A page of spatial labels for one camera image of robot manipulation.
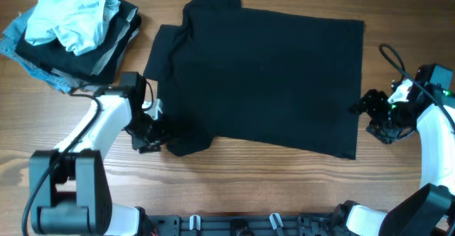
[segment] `white garment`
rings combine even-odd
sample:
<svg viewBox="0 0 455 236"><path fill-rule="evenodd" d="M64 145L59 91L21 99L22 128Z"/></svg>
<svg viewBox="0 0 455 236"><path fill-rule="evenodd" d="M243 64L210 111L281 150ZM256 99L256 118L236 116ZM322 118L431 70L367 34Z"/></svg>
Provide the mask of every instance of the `white garment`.
<svg viewBox="0 0 455 236"><path fill-rule="evenodd" d="M58 38L66 51L82 55L105 40L118 0L38 0L25 39L41 45Z"/></svg>

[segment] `wooden surface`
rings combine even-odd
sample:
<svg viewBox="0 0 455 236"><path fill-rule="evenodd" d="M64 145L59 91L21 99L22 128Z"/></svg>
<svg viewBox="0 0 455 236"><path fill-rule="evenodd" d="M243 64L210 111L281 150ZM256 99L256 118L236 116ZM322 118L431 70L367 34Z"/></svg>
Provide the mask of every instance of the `wooden surface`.
<svg viewBox="0 0 455 236"><path fill-rule="evenodd" d="M0 28L36 1L0 0ZM122 69L142 72L159 26L179 25L190 0L127 1L139 7L143 21ZM424 63L455 69L455 0L242 1L254 9L364 20L363 92L389 90L399 77L378 52L382 42L400 52L412 75ZM30 155L65 138L88 106L89 101L59 94L0 57L0 235L20 232ZM113 200L142 206L150 215L323 212L347 199L390 210L419 187L419 135L386 146L365 132L368 122L367 116L360 118L356 161L226 138L183 158L167 151L139 155L121 134L105 170Z"/></svg>

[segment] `black folded clothing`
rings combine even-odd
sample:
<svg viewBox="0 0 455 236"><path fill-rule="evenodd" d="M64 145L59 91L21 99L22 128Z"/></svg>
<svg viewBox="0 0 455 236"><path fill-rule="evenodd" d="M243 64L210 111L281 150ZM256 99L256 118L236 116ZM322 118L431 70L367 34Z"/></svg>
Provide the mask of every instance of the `black folded clothing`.
<svg viewBox="0 0 455 236"><path fill-rule="evenodd" d="M182 26L161 26L144 76L158 80L182 156L214 136L354 159L362 21L243 9L192 0Z"/></svg>
<svg viewBox="0 0 455 236"><path fill-rule="evenodd" d="M119 12L110 21L109 29L107 30L103 43L95 50L82 55L76 56L72 52L67 52L58 39L43 45L31 45L24 38L25 32L16 46L16 53L49 72L52 68L55 68L88 82L99 84L112 83L115 78L119 57L126 48L133 32L141 24L141 17L139 15L132 17L136 11L137 6L120 0ZM128 17L132 17L130 22L127 21ZM114 47L120 32L128 23L129 28L127 33L118 42L117 47L103 67L102 72L98 75L93 75L92 71L96 62Z"/></svg>

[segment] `denim fabric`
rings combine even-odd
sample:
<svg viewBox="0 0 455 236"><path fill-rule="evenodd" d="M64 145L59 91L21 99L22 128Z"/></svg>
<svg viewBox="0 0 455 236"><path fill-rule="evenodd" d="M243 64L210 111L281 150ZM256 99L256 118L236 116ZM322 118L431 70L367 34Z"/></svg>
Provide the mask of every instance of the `denim fabric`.
<svg viewBox="0 0 455 236"><path fill-rule="evenodd" d="M3 38L0 40L0 53L19 63L31 77L45 81L58 91L69 92L72 86L64 77L41 70L14 52L33 10L34 7L21 14L6 27L5 31L3 31Z"/></svg>

